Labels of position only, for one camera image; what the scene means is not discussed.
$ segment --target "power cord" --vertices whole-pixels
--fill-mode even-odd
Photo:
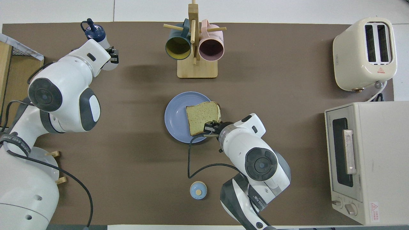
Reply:
[[[8,83],[9,83],[9,77],[8,77],[8,76],[6,76],[5,82],[6,82],[6,83],[5,83],[5,85],[4,85],[3,100],[2,100],[2,102],[1,102],[0,123],[1,123],[2,116],[3,116],[3,108],[4,108],[4,101],[5,101],[5,99],[6,99],[7,85],[8,85]]]
[[[378,94],[382,93],[382,91],[385,89],[387,83],[388,83],[388,81],[385,81],[384,85],[379,89],[379,91],[366,102],[372,101]]]
[[[12,152],[11,150],[7,150],[7,153],[10,154],[10,155],[12,155],[12,156],[21,158],[21,159],[29,160],[29,161],[32,161],[32,162],[36,162],[36,163],[38,163],[38,164],[42,164],[42,165],[51,167],[51,168],[53,168],[53,169],[57,169],[58,171],[63,172],[64,174],[66,174],[66,175],[68,175],[69,177],[71,177],[72,179],[74,179],[77,183],[79,183],[79,184],[81,185],[81,187],[87,192],[88,198],[89,198],[89,200],[90,200],[90,208],[91,208],[91,211],[90,211],[90,217],[89,217],[88,223],[87,223],[87,228],[90,226],[91,220],[92,220],[92,214],[93,214],[93,212],[94,212],[94,206],[93,206],[93,204],[92,204],[92,197],[91,197],[90,191],[87,189],[87,187],[86,187],[79,179],[77,179],[77,177],[75,177],[75,176],[72,175],[71,173],[69,173],[69,172],[63,170],[62,168],[59,168],[59,167],[54,166],[54,165],[51,165],[51,164],[49,164],[49,163],[45,163],[45,162],[43,162],[43,161],[41,161],[41,160],[36,160],[36,159],[29,158],[29,157],[26,157],[26,156],[23,156],[23,155],[19,155],[19,154],[17,154],[17,153]]]
[[[382,93],[378,94],[378,96],[376,97],[376,99],[372,99],[372,101],[384,101],[384,99],[383,99],[383,94],[382,94]]]
[[[19,103],[21,103],[21,104],[28,105],[28,106],[34,106],[33,104],[31,104],[31,103],[26,103],[26,102],[24,102],[24,101],[19,101],[19,100],[12,100],[12,101],[10,101],[10,102],[7,104],[7,108],[6,108],[6,119],[4,120],[4,124],[3,124],[3,127],[2,127],[2,129],[1,129],[1,131],[0,131],[0,133],[3,133],[4,130],[6,129],[6,127],[7,127],[7,123],[9,122],[10,106],[11,106],[14,102],[19,102]]]
[[[247,181],[247,183],[249,184],[249,180],[247,179],[247,177],[246,177],[238,168],[234,167],[233,165],[228,165],[228,164],[223,164],[223,163],[216,163],[216,164],[206,165],[206,166],[204,166],[204,167],[201,167],[199,170],[197,170],[196,172],[194,172],[192,175],[190,175],[190,153],[191,153],[191,146],[192,146],[193,141],[194,141],[196,138],[200,138],[200,137],[203,137],[203,134],[200,134],[200,135],[197,135],[197,136],[193,137],[192,140],[191,140],[190,143],[189,143],[189,150],[188,150],[188,157],[187,157],[187,177],[188,177],[189,179],[192,179],[197,173],[199,173],[200,171],[202,171],[202,170],[204,170],[204,169],[206,169],[206,168],[209,168],[209,167],[212,167],[212,166],[226,166],[226,167],[232,168],[232,169],[236,170],[237,172],[239,172],[240,175],[241,175],[241,176]],[[257,215],[265,224],[267,224],[268,226],[270,226],[270,224],[269,224],[262,216],[260,216],[259,212],[258,212],[258,211],[256,210],[256,208],[254,207],[253,202],[251,201],[250,197],[249,197],[248,195],[247,195],[247,197],[249,198],[250,205],[252,206],[252,208],[253,208],[254,212],[256,213],[256,215]]]
[[[228,164],[223,164],[223,163],[216,163],[216,164],[206,165],[206,166],[201,167],[200,169],[198,169],[192,175],[190,175],[190,152],[191,152],[192,143],[193,143],[193,141],[195,139],[200,138],[200,137],[203,137],[203,134],[199,134],[199,135],[193,137],[192,140],[189,143],[189,150],[188,150],[188,154],[187,154],[187,178],[192,179],[200,171],[202,171],[202,170],[204,170],[206,168],[212,167],[212,166],[226,166],[226,167],[229,167],[231,169],[236,170],[237,172],[239,172],[247,180],[247,177],[242,172],[240,172],[240,170],[238,168],[234,167],[233,165],[228,165]]]
[[[47,64],[44,64],[43,66],[41,66],[38,70],[34,71],[33,74],[31,74],[31,76],[27,79],[27,84],[30,84],[31,79],[33,79],[34,76],[37,75],[38,72],[40,72],[40,70],[46,68],[47,66],[51,65],[54,62],[49,62]]]

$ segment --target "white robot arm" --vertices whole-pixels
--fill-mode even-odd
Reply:
[[[32,79],[26,104],[0,139],[0,229],[47,228],[58,202],[56,183],[40,167],[11,154],[30,157],[36,139],[46,133],[92,129],[100,107],[88,86],[110,58],[91,39]]]
[[[221,149],[241,172],[223,184],[220,201],[227,213],[247,230],[270,230],[258,212],[290,185],[291,172],[284,158],[261,137],[265,128],[252,113],[232,123],[212,124],[206,130],[219,135]]]

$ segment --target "mug handle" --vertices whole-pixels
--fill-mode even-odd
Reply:
[[[187,38],[189,30],[190,30],[190,22],[189,22],[189,19],[185,18],[185,20],[183,22],[183,31],[182,31],[182,34],[180,36],[183,37],[183,38]]]
[[[210,23],[209,23],[209,21],[207,19],[204,19],[202,21],[202,28],[201,28],[203,38],[208,38],[209,37],[209,32],[207,32],[208,27],[210,27]]]

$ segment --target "blue mug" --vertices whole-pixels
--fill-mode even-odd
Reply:
[[[176,24],[176,26],[183,27],[183,30],[171,29],[165,50],[169,57],[176,60],[183,60],[189,57],[192,48],[192,44],[190,43],[189,19],[186,18],[183,24],[179,23]]]

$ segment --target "blue plate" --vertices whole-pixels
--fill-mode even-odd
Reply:
[[[175,96],[165,110],[165,125],[168,132],[176,140],[190,143],[189,122],[187,121],[186,106],[195,106],[210,99],[198,92],[183,92]],[[196,138],[193,143],[201,142],[205,137]]]

